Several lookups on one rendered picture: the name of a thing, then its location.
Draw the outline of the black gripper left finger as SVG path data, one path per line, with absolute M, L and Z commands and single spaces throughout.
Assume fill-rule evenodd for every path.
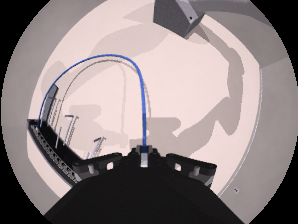
M 107 170 L 107 165 L 111 162 L 113 162 L 113 168 Z M 85 178 L 100 175 L 112 170 L 112 173 L 134 173 L 137 164 L 141 167 L 141 145 L 132 148 L 131 152 L 124 157 L 122 156 L 122 153 L 115 152 L 94 158 L 74 161 L 72 162 L 72 167 L 78 183 Z

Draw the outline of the dark grey rack frame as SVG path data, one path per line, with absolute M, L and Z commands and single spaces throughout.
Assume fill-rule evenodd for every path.
M 78 155 L 76 155 L 65 144 L 68 131 L 71 126 L 74 115 L 64 115 L 64 117 L 72 117 L 66 132 L 64 143 L 59 138 L 62 127 L 60 127 L 59 133 L 57 135 L 49 125 L 52 111 L 53 111 L 55 102 L 57 100 L 57 98 L 53 98 L 53 97 L 56 96 L 57 91 L 58 91 L 58 87 L 54 84 L 54 86 L 49 91 L 49 94 L 47 96 L 47 99 L 44 105 L 44 111 L 42 112 L 43 115 L 40 119 L 40 123 L 39 124 L 37 123 L 38 119 L 27 119 L 26 128 L 35 146 L 37 147 L 37 149 L 39 150 L 40 154 L 43 156 L 45 161 L 54 170 L 54 172 L 66 184 L 68 184 L 72 188 L 77 183 L 77 180 L 73 171 L 73 167 L 72 167 L 72 162 L 77 160 L 79 161 L 82 159 Z M 54 101 L 54 104 L 53 104 L 53 101 Z M 53 104 L 53 107 L 52 107 L 52 104 Z M 52 107 L 52 110 L 51 110 L 51 107 Z M 51 110 L 51 113 L 50 113 L 50 110 Z M 50 113 L 50 117 L 49 117 L 49 113 Z M 49 121 L 48 121 L 48 117 L 49 117 Z

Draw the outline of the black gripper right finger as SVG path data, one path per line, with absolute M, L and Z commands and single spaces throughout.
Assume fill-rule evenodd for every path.
M 180 171 L 175 169 L 175 164 L 181 166 Z M 148 145 L 147 167 L 150 166 L 153 174 L 174 176 L 173 171 L 175 171 L 200 180 L 209 188 L 211 188 L 217 169 L 216 164 L 191 159 L 174 153 L 168 153 L 166 154 L 166 157 L 163 157 L 158 153 L 156 148 L 152 148 L 152 145 Z

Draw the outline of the grey ethernet plug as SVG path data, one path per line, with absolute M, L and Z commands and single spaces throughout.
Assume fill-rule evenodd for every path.
M 147 147 L 141 145 L 141 165 L 147 165 Z

